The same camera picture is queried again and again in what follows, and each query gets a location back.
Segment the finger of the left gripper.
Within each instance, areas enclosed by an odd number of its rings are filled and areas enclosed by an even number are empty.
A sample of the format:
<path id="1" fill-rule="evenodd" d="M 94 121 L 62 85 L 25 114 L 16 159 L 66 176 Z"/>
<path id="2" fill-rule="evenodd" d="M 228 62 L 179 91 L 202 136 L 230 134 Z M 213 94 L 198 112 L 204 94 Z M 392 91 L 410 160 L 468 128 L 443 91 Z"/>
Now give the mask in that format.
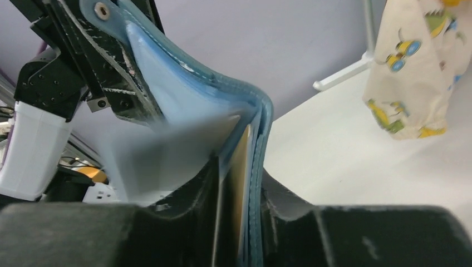
<path id="1" fill-rule="evenodd" d="M 146 125 L 162 118 L 137 66 L 117 1 L 48 1 L 48 7 L 88 85 L 92 112 L 104 102 L 124 121 Z"/>

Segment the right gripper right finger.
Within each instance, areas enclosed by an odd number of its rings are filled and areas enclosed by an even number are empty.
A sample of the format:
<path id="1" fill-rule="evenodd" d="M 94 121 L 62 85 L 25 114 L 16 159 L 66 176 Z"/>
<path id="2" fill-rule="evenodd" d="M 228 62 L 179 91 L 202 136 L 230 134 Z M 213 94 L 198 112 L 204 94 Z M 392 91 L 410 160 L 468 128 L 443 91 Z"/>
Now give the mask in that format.
<path id="1" fill-rule="evenodd" d="M 471 240 L 448 210 L 313 205 L 263 174 L 265 266 L 470 266 Z"/>

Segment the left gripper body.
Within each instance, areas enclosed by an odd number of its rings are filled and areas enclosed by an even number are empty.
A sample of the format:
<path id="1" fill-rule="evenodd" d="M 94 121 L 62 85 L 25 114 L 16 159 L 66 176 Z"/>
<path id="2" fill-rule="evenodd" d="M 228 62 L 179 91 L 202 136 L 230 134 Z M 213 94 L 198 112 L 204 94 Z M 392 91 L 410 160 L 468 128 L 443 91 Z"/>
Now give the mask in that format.
<path id="1" fill-rule="evenodd" d="M 21 68 L 14 99 L 70 122 L 87 93 L 73 55 L 48 48 Z"/>

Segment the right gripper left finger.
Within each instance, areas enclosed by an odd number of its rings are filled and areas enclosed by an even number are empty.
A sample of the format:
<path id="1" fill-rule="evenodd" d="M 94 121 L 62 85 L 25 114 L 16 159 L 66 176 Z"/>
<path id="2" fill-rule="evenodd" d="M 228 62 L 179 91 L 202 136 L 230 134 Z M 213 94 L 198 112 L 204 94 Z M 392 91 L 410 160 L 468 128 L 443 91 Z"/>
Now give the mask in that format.
<path id="1" fill-rule="evenodd" d="M 1 211 L 2 266 L 211 266 L 218 160 L 149 207 L 49 202 Z"/>

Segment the blue card holder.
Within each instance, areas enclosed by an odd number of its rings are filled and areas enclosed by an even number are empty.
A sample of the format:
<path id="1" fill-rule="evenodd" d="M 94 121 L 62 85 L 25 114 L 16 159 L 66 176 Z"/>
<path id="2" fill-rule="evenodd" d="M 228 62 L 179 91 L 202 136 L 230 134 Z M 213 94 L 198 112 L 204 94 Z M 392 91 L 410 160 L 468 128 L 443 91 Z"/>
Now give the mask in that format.
<path id="1" fill-rule="evenodd" d="M 250 266 L 262 266 L 260 201 L 263 163 L 272 125 L 273 104 L 259 88 L 204 66 L 172 43 L 131 1 L 106 1 L 110 18 L 101 19 L 95 1 L 80 10 L 95 27 L 131 48 L 150 94 L 168 122 L 187 122 L 248 106 L 252 127 L 247 183 L 247 248 Z"/>

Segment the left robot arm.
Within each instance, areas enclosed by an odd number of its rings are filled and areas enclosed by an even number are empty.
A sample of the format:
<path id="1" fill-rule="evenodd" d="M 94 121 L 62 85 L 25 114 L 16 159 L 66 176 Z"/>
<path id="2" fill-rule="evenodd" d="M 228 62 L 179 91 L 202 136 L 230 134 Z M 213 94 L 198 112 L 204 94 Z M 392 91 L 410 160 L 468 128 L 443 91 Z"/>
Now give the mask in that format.
<path id="1" fill-rule="evenodd" d="M 20 70 L 1 199 L 37 201 L 53 177 L 83 102 L 145 125 L 162 115 L 126 34 L 125 1 L 14 1 L 48 49 Z"/>

